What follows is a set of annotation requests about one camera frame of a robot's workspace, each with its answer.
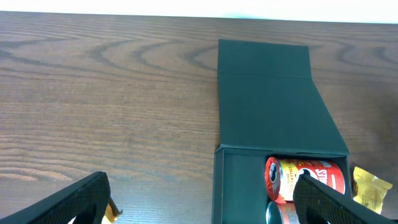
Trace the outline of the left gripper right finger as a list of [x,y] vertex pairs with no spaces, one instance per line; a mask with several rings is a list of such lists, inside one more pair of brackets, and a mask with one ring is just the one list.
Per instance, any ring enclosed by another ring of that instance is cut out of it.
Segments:
[[351,200],[308,174],[299,176],[294,204],[301,224],[397,224]]

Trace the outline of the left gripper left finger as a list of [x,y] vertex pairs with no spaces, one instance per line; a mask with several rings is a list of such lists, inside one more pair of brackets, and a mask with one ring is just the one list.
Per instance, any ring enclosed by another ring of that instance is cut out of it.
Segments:
[[110,199],[105,172],[89,176],[1,219],[3,224],[101,223]]

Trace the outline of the silver-sided Pringles can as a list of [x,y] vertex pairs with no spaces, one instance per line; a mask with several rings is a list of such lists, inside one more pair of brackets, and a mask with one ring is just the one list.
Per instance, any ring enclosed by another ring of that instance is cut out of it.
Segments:
[[299,224],[294,203],[268,203],[266,210],[267,224]]

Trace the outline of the yellow snack packet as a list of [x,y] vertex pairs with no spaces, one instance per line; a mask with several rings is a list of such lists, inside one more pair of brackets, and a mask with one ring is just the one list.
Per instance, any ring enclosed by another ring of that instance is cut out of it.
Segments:
[[353,179],[353,200],[381,214],[384,197],[392,184],[360,167],[354,168]]

